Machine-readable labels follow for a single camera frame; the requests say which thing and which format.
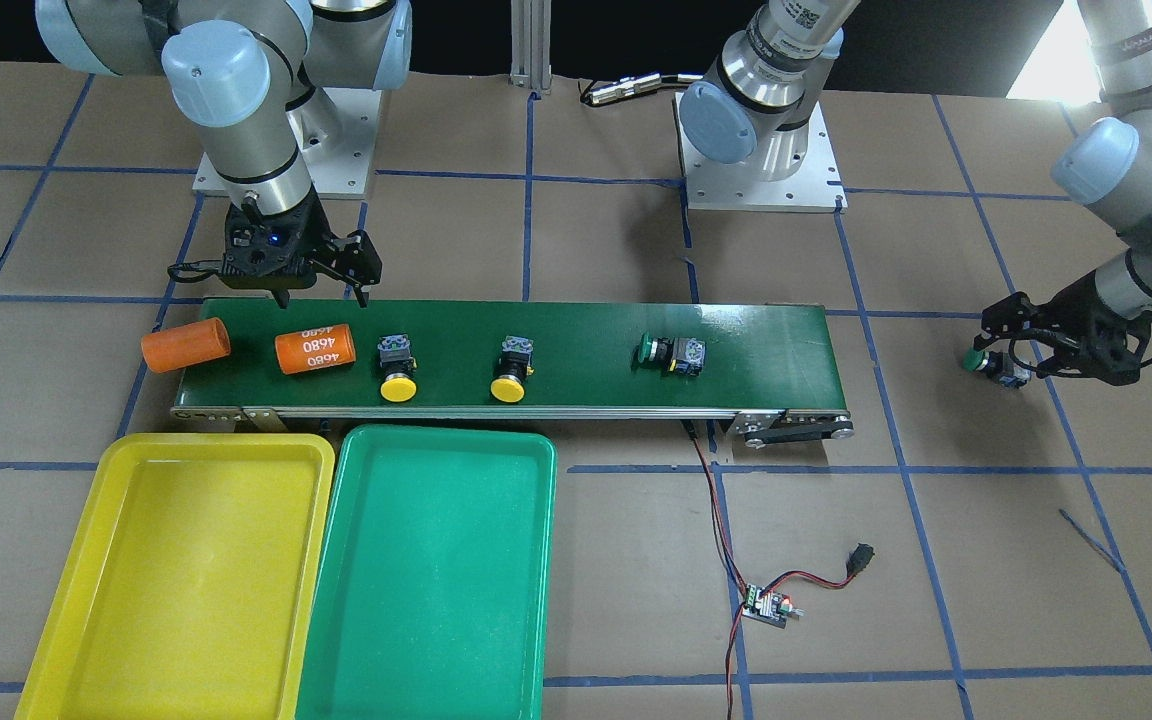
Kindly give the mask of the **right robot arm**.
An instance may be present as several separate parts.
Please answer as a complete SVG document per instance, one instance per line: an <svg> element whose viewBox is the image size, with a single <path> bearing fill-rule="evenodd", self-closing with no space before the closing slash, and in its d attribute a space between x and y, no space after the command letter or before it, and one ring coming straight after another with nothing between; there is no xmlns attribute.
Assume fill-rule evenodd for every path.
<svg viewBox="0 0 1152 720"><path fill-rule="evenodd" d="M161 76L229 199L223 253L174 282L291 291L328 276L365 305L382 263L367 232L338 234L317 191L326 159L358 159L332 88L381 92L410 71L407 1L37 1L46 50L71 69Z"/></svg>

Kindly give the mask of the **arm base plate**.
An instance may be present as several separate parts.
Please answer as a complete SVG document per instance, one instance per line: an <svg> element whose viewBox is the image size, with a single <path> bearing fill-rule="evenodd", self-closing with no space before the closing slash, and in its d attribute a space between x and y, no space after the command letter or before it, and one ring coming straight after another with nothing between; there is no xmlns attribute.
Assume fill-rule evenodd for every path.
<svg viewBox="0 0 1152 720"><path fill-rule="evenodd" d="M278 88L259 90L248 101L220 101L218 109L194 90L172 94L204 143L195 181L202 194L225 196L237 209L253 200L266 215L289 211L311 196L365 196L380 92L317 88L291 111L285 111Z"/></svg>
<svg viewBox="0 0 1152 720"><path fill-rule="evenodd" d="M849 206L823 105L806 126L773 132L740 162L710 160L685 132L679 132L679 154L690 209L833 213Z"/></svg>

